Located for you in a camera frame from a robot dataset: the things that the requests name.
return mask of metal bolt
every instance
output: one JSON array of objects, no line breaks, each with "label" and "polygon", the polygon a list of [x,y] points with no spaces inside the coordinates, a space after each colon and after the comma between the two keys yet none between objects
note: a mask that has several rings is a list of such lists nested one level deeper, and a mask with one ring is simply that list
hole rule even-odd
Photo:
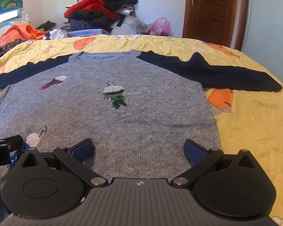
[{"label": "metal bolt", "polygon": [[106,180],[102,177],[94,177],[90,180],[90,182],[94,185],[102,185],[106,182]]},{"label": "metal bolt", "polygon": [[185,185],[188,183],[188,180],[184,177],[177,177],[173,180],[173,182],[177,185]]}]

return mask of pink plastic bag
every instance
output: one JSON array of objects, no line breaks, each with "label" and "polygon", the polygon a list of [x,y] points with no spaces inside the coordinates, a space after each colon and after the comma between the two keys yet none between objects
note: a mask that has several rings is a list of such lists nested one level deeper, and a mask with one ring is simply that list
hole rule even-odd
[{"label": "pink plastic bag", "polygon": [[149,30],[149,35],[169,36],[170,33],[170,22],[166,18],[156,19]]}]

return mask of yellow bedspread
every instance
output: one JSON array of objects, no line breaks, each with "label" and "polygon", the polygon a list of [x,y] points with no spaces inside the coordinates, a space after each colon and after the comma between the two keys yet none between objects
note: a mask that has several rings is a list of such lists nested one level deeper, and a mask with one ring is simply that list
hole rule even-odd
[{"label": "yellow bedspread", "polygon": [[[156,37],[147,35],[107,36],[97,35],[86,38],[74,37],[48,41],[22,43],[0,58],[0,73],[10,72],[28,62],[37,63],[48,58],[85,51],[123,52],[131,49],[154,51],[155,53],[178,56],[188,61],[198,51],[211,65],[242,66],[270,74],[260,64],[243,53],[216,45],[207,45],[192,39]],[[209,97],[213,89],[205,89]],[[213,93],[213,104],[218,107],[223,95]],[[283,89],[274,92],[233,91],[229,109],[215,116],[224,153],[236,154],[240,149],[249,149],[261,164],[277,191],[277,199],[270,217],[283,219]]]}]

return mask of orange plastic bag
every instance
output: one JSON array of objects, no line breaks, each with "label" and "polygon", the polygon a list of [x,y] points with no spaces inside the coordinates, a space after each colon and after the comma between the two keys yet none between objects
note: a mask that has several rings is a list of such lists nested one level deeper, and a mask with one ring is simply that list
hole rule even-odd
[{"label": "orange plastic bag", "polygon": [[29,24],[24,25],[14,25],[10,27],[1,37],[0,37],[0,47],[4,47],[5,44],[16,40],[17,38],[27,41],[27,40],[41,40],[47,32],[41,32],[34,29]]}]

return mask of wooden door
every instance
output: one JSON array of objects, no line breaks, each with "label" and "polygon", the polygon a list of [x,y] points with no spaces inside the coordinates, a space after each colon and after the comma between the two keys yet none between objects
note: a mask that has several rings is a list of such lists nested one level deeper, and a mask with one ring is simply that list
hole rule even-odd
[{"label": "wooden door", "polygon": [[229,47],[237,0],[187,0],[183,37]]}]

